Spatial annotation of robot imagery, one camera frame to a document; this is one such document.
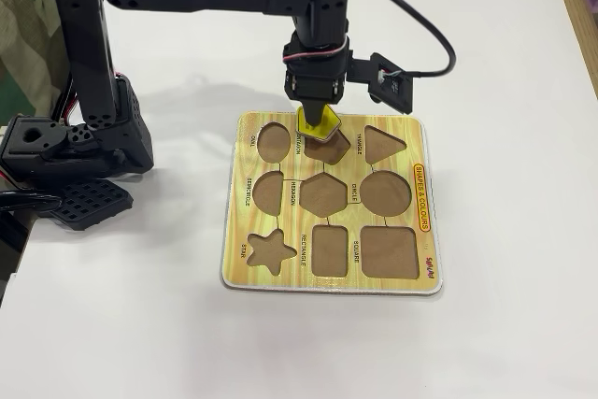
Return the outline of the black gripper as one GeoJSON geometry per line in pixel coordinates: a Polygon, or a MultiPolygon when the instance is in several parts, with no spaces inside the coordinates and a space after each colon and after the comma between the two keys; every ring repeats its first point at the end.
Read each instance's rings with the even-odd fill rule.
{"type": "Polygon", "coordinates": [[[349,67],[349,38],[333,50],[307,50],[297,38],[285,47],[284,91],[300,101],[297,112],[301,125],[318,127],[327,104],[337,104],[344,93],[349,67]]]}

